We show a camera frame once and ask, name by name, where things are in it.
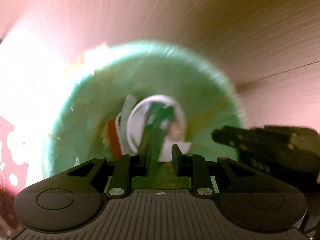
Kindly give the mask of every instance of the trash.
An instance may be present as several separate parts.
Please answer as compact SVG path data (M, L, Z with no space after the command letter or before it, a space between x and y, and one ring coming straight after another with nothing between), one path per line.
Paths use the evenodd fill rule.
M162 150L164 138L167 136L170 122L174 119L174 107L163 103L152 102L146 118L138 153L141 153L146 145L151 146L151 161L157 162Z
M133 152L138 152L138 146L141 143L142 135L144 132L146 115L150 109L150 105L153 102L162 103L167 106L174 107L174 119L175 126L179 127L179 136L185 134L187 128L187 122L185 118L184 111L180 104L173 98L165 95L154 95L145 98L131 112L128 122L127 122L127 140L130 148Z
M160 104L155 104L154 102L157 101L162 101L165 103L160 103ZM137 138L137 135L139 136L138 132L140 132L140 129L137 130L137 127L142 127L142 129L144 129L141 132L141 137L142 137L142 133L144 133L146 130L150 130L149 128L147 128L148 125L150 125L151 123L153 123L155 120L152 120L152 116L150 117L149 121L150 123L148 123L146 121L146 116L148 116L150 114L150 111L153 112L153 117L156 117L156 114L159 114L159 111L163 108L168 108L169 105L178 105L177 102L170 97L167 97L165 95L156 95L156 96L152 96L149 98L146 98L143 100L142 104L139 104L140 107L143 107L144 110L147 110L147 112L144 114L144 111L137 111L136 108L139 107L137 106L136 108L134 108L135 104L137 102L137 98L133 95L128 95L125 102L124 102L124 106L122 108L122 111L118 114L118 116L115 119L115 127L116 127L116 134L117 134L117 143L113 142L112 143L112 147L111 147L111 151L114 152L112 153L112 155L114 156L115 159L119 158L119 148L118 148L118 144L121 150L122 155L124 154L135 154L135 153L139 153L141 151L141 149L143 149L145 143L143 142L143 140L139 138ZM133 131L135 131L135 143L136 145L139 145L139 149L137 151L133 151L133 149L129 146L129 143L127 141L127 124L128 124L128 118L131 115L131 112L134 112L135 109L135 118L131 119L132 121L135 121L133 123L133 127L135 129L133 129ZM182 116L181 113L183 113L182 108L180 109L180 111L176 111L176 112L180 112L180 115ZM179 122L178 120L176 120L177 118L175 118L175 116L172 119L167 119L167 120L163 120L163 122L160 124L160 126L158 127L159 129L165 130L167 131L166 134L164 134L164 138L157 138L157 155L158 155L158 161L159 162L169 162L171 161L172 157L171 157L171 147L174 144L178 144L181 148L181 152L183 154L185 154L186 152L188 152L188 150L191 147L191 143L188 142L184 142L184 137L185 137L185 128L186 125L183 123L183 125L181 124L181 121Z

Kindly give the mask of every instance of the metal screw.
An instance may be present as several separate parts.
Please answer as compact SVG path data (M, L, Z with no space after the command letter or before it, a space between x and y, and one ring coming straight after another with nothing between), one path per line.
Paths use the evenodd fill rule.
M213 190L207 187L202 187L200 189L197 190L198 194L202 195L202 196L208 196L211 195L213 193Z
M109 194L113 196L120 196L124 193L124 189L119 187L114 187L111 190L109 190Z
M293 145L292 143L288 143L287 146L288 146L288 148L289 148L290 150L294 150L294 149L295 149L295 148L294 148L294 145Z
M249 150L249 149L247 148L247 146L245 146L245 145L243 145L243 144L240 145L240 148L241 148L241 150L244 150L244 151Z

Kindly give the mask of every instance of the green bowl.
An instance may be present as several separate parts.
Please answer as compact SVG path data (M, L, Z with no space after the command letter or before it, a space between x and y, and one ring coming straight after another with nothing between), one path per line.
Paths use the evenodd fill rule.
M43 144L42 169L50 177L104 155L98 139L104 120L115 119L127 95L156 94L177 100L188 123L190 152L209 161L237 159L236 151L211 139L223 125L242 127L237 95L226 76L188 49L156 41L110 48L91 69L79 71Z

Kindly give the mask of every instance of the black robotic part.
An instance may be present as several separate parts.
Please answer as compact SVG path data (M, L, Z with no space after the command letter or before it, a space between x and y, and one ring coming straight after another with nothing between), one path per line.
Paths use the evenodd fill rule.
M20 222L49 232L85 224L103 207L103 190L113 169L105 159L92 159L25 188L14 202Z
M118 162L89 160L22 190L14 202L15 212L23 225L35 230L62 232L78 228L92 220L109 199L128 196L132 177L146 176L149 164L149 146L137 156L122 156ZM124 193L110 194L109 190L115 188Z
M239 161L303 193L320 192L320 137L302 127L265 126L250 130L224 126L212 139L236 148Z
M83 227L62 233L24 228L15 240L308 240L296 228L274 234L253 232L226 219L211 199L187 189L135 189L108 201L101 214Z
M183 155L177 144L172 146L172 163L177 177L191 178L192 194L198 198L214 197L208 162L200 155Z
M306 200L296 188L231 159L218 159L218 167L217 202L237 225L272 233L302 221Z

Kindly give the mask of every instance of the circular indentation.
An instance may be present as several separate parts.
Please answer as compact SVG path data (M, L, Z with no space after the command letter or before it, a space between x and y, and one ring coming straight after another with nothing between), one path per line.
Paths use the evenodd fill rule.
M74 199L72 192L56 188L42 192L37 198L37 203L44 209L59 210L70 206Z
M284 204L281 193L271 189L256 189L247 194L249 204L260 210L275 210Z
M202 196L208 196L211 195L213 193L213 190L207 187L202 187L200 189L197 190L198 194L202 195Z
M119 187L114 187L111 190L109 190L109 194L113 196L120 196L124 193L124 189Z

